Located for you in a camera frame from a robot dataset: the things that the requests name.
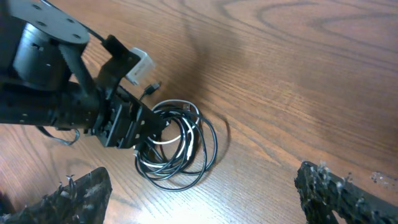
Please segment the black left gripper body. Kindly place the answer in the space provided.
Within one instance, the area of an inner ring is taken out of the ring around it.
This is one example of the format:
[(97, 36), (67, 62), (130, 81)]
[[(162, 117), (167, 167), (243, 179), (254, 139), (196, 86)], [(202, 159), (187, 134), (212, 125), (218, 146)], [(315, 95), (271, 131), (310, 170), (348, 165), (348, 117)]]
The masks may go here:
[(121, 86), (100, 118), (90, 135), (96, 136), (104, 147), (129, 149), (166, 128), (165, 119)]

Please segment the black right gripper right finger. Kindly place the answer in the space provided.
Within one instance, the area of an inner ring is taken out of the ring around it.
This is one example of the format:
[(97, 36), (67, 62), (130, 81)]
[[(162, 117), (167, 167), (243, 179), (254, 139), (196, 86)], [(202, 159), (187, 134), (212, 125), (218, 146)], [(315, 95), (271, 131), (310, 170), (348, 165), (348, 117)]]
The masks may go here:
[(338, 177), (321, 164), (303, 161), (294, 184), (307, 223), (397, 223), (397, 207)]

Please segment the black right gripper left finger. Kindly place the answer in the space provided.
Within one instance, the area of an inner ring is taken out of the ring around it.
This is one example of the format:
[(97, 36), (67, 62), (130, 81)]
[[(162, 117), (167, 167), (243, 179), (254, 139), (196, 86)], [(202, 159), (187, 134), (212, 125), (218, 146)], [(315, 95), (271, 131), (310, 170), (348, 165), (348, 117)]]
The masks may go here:
[(2, 213), (1, 223), (103, 223), (112, 192), (110, 176), (99, 167), (68, 184), (60, 184), (51, 195), (16, 213)]

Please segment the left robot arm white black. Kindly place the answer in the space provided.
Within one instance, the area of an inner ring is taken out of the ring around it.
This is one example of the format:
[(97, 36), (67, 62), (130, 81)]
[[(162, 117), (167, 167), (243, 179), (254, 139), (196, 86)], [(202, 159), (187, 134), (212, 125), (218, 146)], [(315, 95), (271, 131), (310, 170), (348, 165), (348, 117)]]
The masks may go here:
[(1, 122), (96, 136), (129, 149), (166, 122), (120, 82), (135, 83), (151, 66), (115, 36), (101, 38), (110, 59), (92, 77), (82, 55), (94, 32), (47, 1), (1, 2)]

